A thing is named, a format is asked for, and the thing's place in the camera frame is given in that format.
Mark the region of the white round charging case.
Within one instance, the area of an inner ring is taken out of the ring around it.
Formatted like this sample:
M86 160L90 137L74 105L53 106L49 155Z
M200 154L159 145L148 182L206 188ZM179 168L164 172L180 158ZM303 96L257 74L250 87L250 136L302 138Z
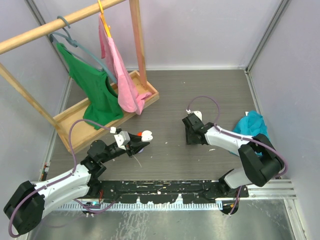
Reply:
M150 130L145 130L141 133L141 141L142 142L151 142L153 140L153 135Z

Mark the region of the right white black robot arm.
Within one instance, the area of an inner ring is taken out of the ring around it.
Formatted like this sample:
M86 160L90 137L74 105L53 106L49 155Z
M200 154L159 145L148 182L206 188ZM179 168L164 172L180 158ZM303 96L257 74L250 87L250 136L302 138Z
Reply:
M225 149L240 158L242 167L232 169L218 180L219 191L231 197L239 187L253 184L263 187L286 170L283 157L266 135L242 135L223 129L216 123L204 124L194 112L182 119L188 145L210 145Z

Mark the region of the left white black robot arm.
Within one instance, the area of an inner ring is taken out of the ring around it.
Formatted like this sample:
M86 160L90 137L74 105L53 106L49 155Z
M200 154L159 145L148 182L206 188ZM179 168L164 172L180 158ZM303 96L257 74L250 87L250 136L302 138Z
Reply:
M150 144L153 135L149 130L134 135L116 129L114 139L110 145L102 140L92 142L87 156L67 172L45 181L21 183L3 208L9 219L9 235L17 238L30 232L50 212L71 200L97 197L104 163L124 154L133 157Z

